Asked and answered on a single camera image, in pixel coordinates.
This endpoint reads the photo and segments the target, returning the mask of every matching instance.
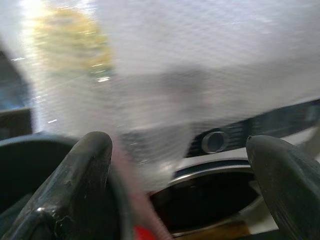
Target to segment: red object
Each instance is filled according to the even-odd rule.
[[[136,234],[136,240],[157,240],[152,232],[142,226],[135,226],[134,230]]]

